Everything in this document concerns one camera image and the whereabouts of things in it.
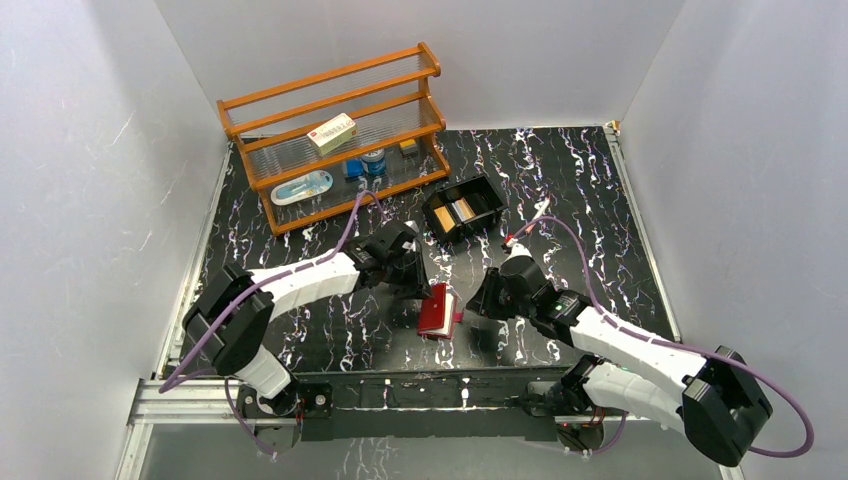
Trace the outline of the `red card holder wallet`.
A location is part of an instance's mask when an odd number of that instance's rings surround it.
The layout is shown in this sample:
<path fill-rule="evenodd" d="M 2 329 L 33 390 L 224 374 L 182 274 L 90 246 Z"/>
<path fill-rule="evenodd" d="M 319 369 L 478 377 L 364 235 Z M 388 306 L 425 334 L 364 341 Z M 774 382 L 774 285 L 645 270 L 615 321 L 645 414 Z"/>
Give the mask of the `red card holder wallet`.
<path fill-rule="evenodd" d="M 458 296 L 445 283 L 432 286 L 432 297 L 421 302 L 417 334 L 427 338 L 452 339 L 463 319 Z"/>

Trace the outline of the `black plastic card tray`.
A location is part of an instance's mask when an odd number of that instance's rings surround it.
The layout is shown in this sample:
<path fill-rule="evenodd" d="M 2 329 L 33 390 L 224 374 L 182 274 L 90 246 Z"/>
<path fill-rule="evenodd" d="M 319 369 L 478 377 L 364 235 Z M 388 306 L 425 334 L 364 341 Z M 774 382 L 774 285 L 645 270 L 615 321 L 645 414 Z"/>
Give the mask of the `black plastic card tray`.
<path fill-rule="evenodd" d="M 486 175 L 441 187 L 422 205 L 424 219 L 442 246 L 487 233 L 500 223 L 506 209 L 501 190 Z"/>

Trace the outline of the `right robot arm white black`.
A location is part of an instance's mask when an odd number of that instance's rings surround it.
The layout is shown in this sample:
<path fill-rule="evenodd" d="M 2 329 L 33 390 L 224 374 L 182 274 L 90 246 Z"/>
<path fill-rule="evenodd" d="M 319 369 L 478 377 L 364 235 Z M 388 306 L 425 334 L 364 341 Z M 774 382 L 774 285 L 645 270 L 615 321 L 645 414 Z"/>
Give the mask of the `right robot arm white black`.
<path fill-rule="evenodd" d="M 487 269 L 466 308 L 492 320 L 525 319 L 546 338 L 582 352 L 548 389 L 531 387 L 519 396 L 532 415 L 626 411 L 735 467 L 773 412 L 734 350 L 720 347 L 710 357 L 664 347 L 660 337 L 598 312 L 589 297 L 555 286 L 529 255 Z"/>

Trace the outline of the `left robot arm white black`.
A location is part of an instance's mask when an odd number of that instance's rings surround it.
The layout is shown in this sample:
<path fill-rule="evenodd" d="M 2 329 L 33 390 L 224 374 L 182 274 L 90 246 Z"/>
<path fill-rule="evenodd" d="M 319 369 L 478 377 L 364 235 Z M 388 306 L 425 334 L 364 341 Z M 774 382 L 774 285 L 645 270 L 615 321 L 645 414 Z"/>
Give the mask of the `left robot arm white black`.
<path fill-rule="evenodd" d="M 431 297 L 414 222 L 390 220 L 339 251 L 294 264 L 247 271 L 231 264 L 213 279 L 182 320 L 187 339 L 220 376 L 253 388 L 275 416 L 294 411 L 297 380 L 263 345 L 269 323 L 317 300 L 381 283 L 400 299 Z"/>

